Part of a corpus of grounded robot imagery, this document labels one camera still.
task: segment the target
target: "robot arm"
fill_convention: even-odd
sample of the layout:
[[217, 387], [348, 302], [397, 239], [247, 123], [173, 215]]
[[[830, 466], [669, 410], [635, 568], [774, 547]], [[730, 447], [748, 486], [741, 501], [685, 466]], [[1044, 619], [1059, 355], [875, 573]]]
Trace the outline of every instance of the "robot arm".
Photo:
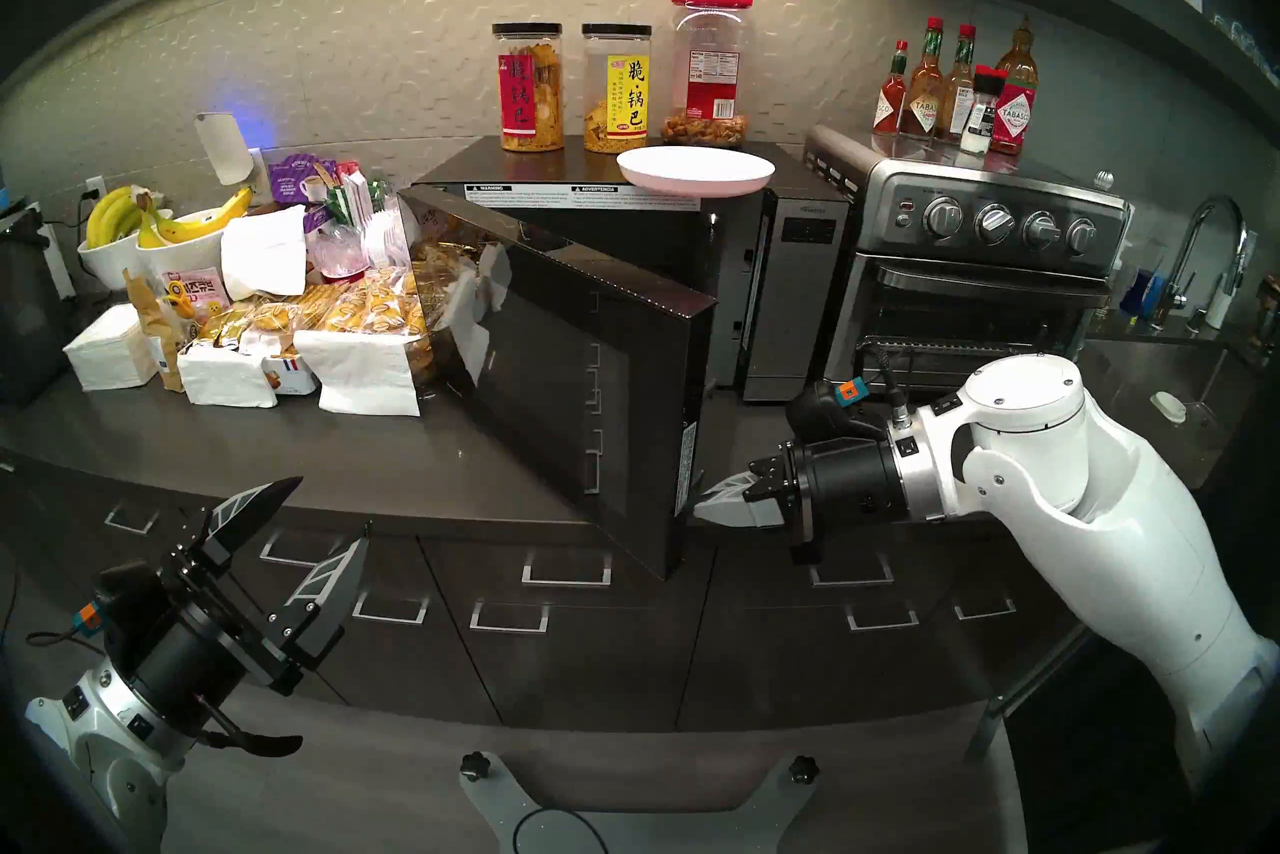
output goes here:
[[[289, 695], [342, 636], [358, 592], [367, 528], [316, 565], [259, 630], [216, 580], [232, 554], [275, 515], [301, 478], [227, 499], [159, 570], [136, 561], [97, 575], [79, 622], [104, 631], [106, 657], [61, 699], [33, 699], [27, 718], [49, 736], [142, 851], [164, 834], [165, 784], [197, 744], [285, 757], [300, 736], [250, 734], [219, 708], [250, 675]], [[219, 730], [207, 731], [212, 721]]]
[[[829, 410], [814, 415], [823, 402], [803, 396], [792, 429], [840, 433]], [[1184, 772], [1203, 778], [1275, 680], [1280, 649], [1242, 615], [1190, 493], [1098, 408], [1074, 364], [1001, 359], [879, 437], [845, 433], [856, 435], [788, 442], [737, 487], [746, 507], [777, 506], [796, 561], [820, 556], [829, 526], [989, 512], [1083, 624], [1147, 666], [1172, 704]], [[700, 515], [723, 519], [727, 502]]]

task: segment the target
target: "kitchen faucet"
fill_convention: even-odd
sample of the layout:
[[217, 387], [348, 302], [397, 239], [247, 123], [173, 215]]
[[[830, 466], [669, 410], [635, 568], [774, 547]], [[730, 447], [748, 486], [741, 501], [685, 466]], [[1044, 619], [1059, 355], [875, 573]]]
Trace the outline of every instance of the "kitchen faucet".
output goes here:
[[1187, 274], [1187, 260], [1190, 257], [1192, 248], [1196, 247], [1196, 238], [1199, 237], [1204, 220], [1219, 206], [1230, 210], [1231, 216], [1235, 218], [1235, 247], [1231, 254], [1231, 264], [1222, 273], [1221, 284], [1224, 287], [1234, 287], [1244, 277], [1244, 248], [1248, 242], [1244, 214], [1240, 213], [1240, 207], [1230, 196], [1210, 196], [1196, 207], [1196, 213], [1192, 214], [1192, 222], [1187, 225], [1187, 233], [1183, 234], [1183, 243], [1178, 248], [1178, 257], [1174, 259], [1174, 268], [1169, 273], [1169, 282], [1165, 283], [1165, 288], [1160, 294], [1160, 302], [1156, 303], [1156, 309], [1148, 320], [1153, 330], [1164, 328], [1165, 318], [1169, 316], [1170, 310], [1181, 310], [1187, 306], [1187, 291], [1190, 288], [1192, 279], [1196, 278], [1196, 273], [1193, 271], [1190, 278], [1183, 282], [1183, 275]]

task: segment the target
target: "toaster oven knob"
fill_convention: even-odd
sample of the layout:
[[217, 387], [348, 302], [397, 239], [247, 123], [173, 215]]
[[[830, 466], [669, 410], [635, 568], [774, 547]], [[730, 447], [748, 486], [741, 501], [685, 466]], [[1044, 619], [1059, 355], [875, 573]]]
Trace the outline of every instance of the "toaster oven knob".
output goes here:
[[983, 206], [978, 214], [978, 237], [984, 245], [998, 245], [1014, 229], [1014, 215], [998, 202]]
[[1023, 241], [1027, 242], [1027, 247], [1032, 251], [1043, 251], [1046, 247], [1052, 247], [1061, 236], [1062, 232], [1059, 229], [1057, 223], [1043, 210], [1033, 213], [1027, 218], [1027, 223], [1023, 224]]
[[964, 211], [960, 209], [960, 204], [950, 196], [938, 197], [924, 211], [925, 229], [940, 241], [959, 230], [963, 220]]
[[1066, 246], [1073, 255], [1079, 257], [1089, 250], [1097, 228], [1088, 220], [1076, 220], [1066, 232]]

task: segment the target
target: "black knob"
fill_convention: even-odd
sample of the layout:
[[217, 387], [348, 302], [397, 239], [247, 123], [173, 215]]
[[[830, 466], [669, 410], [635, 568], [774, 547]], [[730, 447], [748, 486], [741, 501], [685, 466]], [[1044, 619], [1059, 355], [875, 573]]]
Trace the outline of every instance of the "black knob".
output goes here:
[[1027, 223], [1023, 224], [1023, 241], [1027, 242], [1027, 247], [1032, 251], [1043, 251], [1046, 247], [1052, 247], [1061, 236], [1062, 230], [1059, 228], [1057, 222], [1043, 210], [1033, 213], [1027, 218]]
[[788, 771], [791, 772], [791, 781], [796, 785], [813, 785], [818, 777], [818, 762], [800, 754], [791, 762]]
[[924, 227], [940, 241], [959, 230], [963, 220], [964, 210], [950, 196], [938, 197], [924, 211]]
[[1014, 215], [998, 202], [983, 206], [978, 214], [978, 237], [984, 245], [998, 245], [1014, 229]]
[[462, 777], [467, 781], [479, 781], [480, 778], [489, 777], [489, 758], [481, 754], [479, 750], [472, 750], [465, 758], [462, 758], [462, 767], [458, 768]]
[[1066, 232], [1066, 247], [1073, 255], [1083, 255], [1093, 243], [1097, 228], [1088, 220], [1076, 220]]

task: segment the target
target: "red label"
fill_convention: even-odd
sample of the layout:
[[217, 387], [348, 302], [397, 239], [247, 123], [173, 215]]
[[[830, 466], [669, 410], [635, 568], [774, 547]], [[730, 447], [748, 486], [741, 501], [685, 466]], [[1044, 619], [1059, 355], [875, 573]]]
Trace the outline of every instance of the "red label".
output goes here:
[[1036, 90], [1024, 88], [1016, 82], [1006, 82], [996, 100], [996, 119], [991, 140], [1010, 145], [1021, 145], [1027, 128], [1032, 122], [1032, 104], [1036, 102]]
[[534, 122], [534, 56], [498, 55], [498, 99], [502, 102], [502, 132], [532, 137]]
[[736, 113], [739, 55], [731, 51], [689, 52], [690, 120], [731, 120]]

